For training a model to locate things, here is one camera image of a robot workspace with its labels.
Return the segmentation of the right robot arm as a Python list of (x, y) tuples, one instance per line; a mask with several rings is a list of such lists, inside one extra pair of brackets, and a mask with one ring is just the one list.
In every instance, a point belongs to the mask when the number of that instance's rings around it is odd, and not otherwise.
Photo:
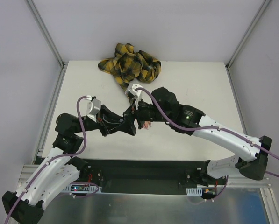
[(132, 84), (125, 90), (134, 106), (134, 115), (139, 125), (146, 121), (165, 122), (178, 133), (208, 140), (234, 154), (228, 158), (207, 161), (200, 172), (203, 183), (211, 184), (228, 175), (242, 175), (255, 181), (263, 179), (271, 138), (257, 138), (230, 130), (203, 111), (180, 104), (175, 94), (164, 87), (148, 93), (151, 104), (142, 100), (143, 92), (147, 93), (147, 90), (139, 84)]

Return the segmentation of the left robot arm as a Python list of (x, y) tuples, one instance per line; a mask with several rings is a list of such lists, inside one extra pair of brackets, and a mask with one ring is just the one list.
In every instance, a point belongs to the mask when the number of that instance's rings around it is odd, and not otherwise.
[(79, 158), (86, 145), (86, 132), (99, 130), (103, 136), (124, 132), (136, 133), (134, 105), (119, 116), (104, 105), (88, 104), (85, 116), (63, 113), (57, 118), (57, 137), (52, 149), (35, 172), (15, 192), (7, 191), (2, 202), (7, 214), (20, 224), (36, 224), (48, 205), (74, 181), (88, 178), (88, 163)]

